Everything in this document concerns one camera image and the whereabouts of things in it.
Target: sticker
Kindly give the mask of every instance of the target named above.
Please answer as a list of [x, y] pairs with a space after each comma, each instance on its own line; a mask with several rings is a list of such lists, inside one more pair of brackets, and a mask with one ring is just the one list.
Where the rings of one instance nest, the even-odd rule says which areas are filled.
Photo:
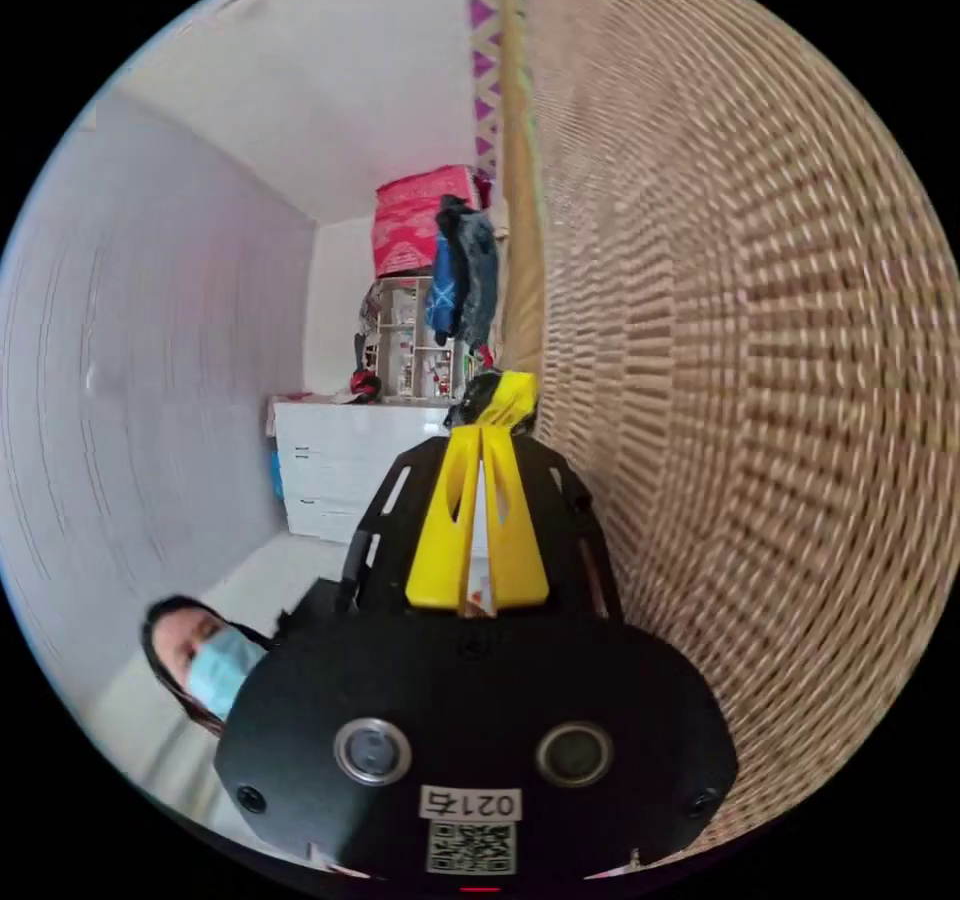
[[451, 823], [514, 823], [523, 819], [520, 790], [461, 790], [424, 784], [420, 788], [420, 816]]
[[516, 872], [515, 823], [446, 823], [431, 820], [427, 873], [508, 876]]

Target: woman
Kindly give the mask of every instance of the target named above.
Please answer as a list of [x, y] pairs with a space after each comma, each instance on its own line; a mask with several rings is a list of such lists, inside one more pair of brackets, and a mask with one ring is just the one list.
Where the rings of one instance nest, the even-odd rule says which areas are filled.
[[147, 610], [140, 643], [154, 676], [187, 716], [218, 737], [243, 681], [272, 645], [256, 630], [180, 595]]

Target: white wall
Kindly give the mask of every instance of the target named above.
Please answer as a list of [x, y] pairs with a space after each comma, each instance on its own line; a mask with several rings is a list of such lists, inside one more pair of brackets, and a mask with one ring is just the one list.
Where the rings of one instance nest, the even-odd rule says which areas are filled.
[[267, 394], [302, 382], [314, 225], [116, 93], [64, 141], [0, 269], [0, 565], [75, 711], [145, 604], [283, 527]]
[[467, 0], [211, 0], [120, 82], [321, 224], [476, 157]]
[[374, 281], [373, 217], [317, 227], [303, 331], [304, 389], [336, 393], [356, 369], [353, 336]]

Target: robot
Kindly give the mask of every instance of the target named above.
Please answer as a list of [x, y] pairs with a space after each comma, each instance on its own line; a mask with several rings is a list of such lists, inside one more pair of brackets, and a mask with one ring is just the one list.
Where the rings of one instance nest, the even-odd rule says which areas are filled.
[[688, 846], [736, 778], [703, 677], [624, 622], [589, 492], [531, 437], [459, 427], [398, 456], [341, 581], [290, 619], [215, 759], [290, 853], [428, 891], [560, 887]]

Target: hanging clothes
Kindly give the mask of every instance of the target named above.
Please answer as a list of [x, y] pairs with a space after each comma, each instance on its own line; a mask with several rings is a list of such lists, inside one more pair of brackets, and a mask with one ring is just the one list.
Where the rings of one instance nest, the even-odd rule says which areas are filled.
[[[437, 249], [433, 260], [433, 279], [430, 281], [430, 290], [424, 307], [424, 317], [427, 326], [434, 331], [437, 346], [445, 346], [447, 338], [457, 332], [460, 319], [457, 300], [457, 279], [450, 243], [438, 230]], [[462, 306], [462, 296], [459, 301], [459, 306]]]
[[475, 211], [460, 217], [458, 235], [467, 258], [470, 287], [463, 303], [457, 339], [473, 350], [489, 339], [490, 325], [497, 312], [497, 242], [486, 215]]
[[374, 280], [373, 285], [364, 294], [357, 317], [357, 332], [353, 335], [353, 353], [357, 369], [364, 368], [363, 352], [369, 338], [380, 328], [380, 311], [383, 309], [383, 284]]
[[[436, 221], [437, 227], [446, 241], [448, 252], [442, 258], [444, 269], [441, 270], [438, 268], [438, 260], [441, 260], [438, 239], [438, 252], [434, 254], [433, 276], [434, 283], [436, 283], [438, 273], [440, 274], [442, 288], [446, 288], [448, 284], [452, 284], [452, 290], [450, 290], [449, 294], [452, 310], [449, 324], [450, 329], [437, 330], [436, 327], [433, 328], [436, 331], [437, 345], [441, 347], [446, 344], [447, 336], [455, 336], [459, 331], [463, 303], [470, 290], [470, 269], [467, 264], [467, 255], [464, 253], [463, 245], [460, 243], [459, 228], [461, 218], [472, 213], [474, 213], [474, 211], [467, 206], [466, 200], [462, 200], [460, 197], [455, 197], [452, 194], [444, 194], [440, 198], [440, 212], [436, 216]], [[447, 257], [449, 257], [450, 261], [449, 276], [446, 275]]]

